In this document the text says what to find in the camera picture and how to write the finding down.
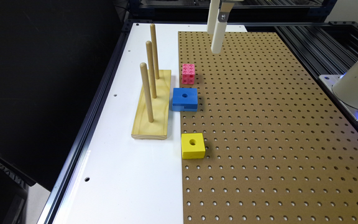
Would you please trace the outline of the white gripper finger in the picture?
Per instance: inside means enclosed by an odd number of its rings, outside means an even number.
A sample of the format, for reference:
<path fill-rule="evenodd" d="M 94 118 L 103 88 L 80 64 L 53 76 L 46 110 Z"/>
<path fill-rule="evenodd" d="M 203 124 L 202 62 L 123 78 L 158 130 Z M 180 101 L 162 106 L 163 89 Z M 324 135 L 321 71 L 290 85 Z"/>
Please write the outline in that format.
<path fill-rule="evenodd" d="M 208 11 L 208 20 L 207 20 L 207 33 L 213 34 L 216 19 L 218 17 L 220 0 L 210 0 L 209 11 Z"/>
<path fill-rule="evenodd" d="M 218 17 L 216 19 L 213 39 L 211 43 L 211 51 L 214 54 L 218 54 L 221 51 L 223 46 L 224 35 L 226 31 L 227 21 L 229 18 L 229 13 L 232 9 L 231 2 L 220 2 Z"/>

